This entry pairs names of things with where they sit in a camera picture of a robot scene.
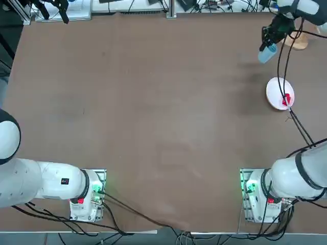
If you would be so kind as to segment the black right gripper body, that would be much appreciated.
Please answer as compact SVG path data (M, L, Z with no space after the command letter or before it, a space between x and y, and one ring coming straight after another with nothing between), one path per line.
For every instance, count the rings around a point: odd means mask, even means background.
M294 30L294 19L277 14L273 17L270 25L262 27L262 42L278 43Z

